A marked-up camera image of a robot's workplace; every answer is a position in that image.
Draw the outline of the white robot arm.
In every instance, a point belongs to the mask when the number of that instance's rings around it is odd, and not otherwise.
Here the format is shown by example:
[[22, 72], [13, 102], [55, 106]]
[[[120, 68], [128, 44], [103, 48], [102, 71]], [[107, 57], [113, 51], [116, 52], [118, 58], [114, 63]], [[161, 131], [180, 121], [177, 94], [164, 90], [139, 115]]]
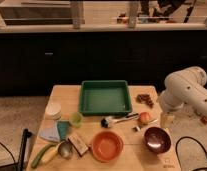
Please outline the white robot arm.
[[167, 128], [173, 121], [173, 111], [181, 109], [184, 104], [191, 105], [207, 118], [207, 73], [198, 66], [175, 71], [166, 76], [165, 90], [158, 97], [162, 109], [160, 126]]

